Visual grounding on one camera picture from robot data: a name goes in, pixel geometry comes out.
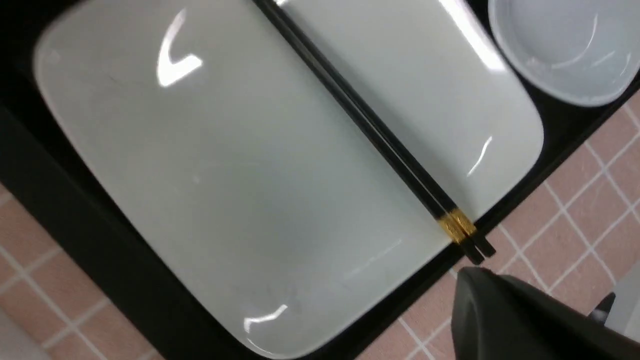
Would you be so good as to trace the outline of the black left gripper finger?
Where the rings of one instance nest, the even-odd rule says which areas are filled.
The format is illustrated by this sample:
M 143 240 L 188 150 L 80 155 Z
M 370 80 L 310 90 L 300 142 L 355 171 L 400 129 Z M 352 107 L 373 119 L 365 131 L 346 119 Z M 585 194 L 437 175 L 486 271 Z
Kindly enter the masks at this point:
M 637 360 L 638 342 L 533 285 L 480 267 L 457 274 L 451 336 L 457 360 Z

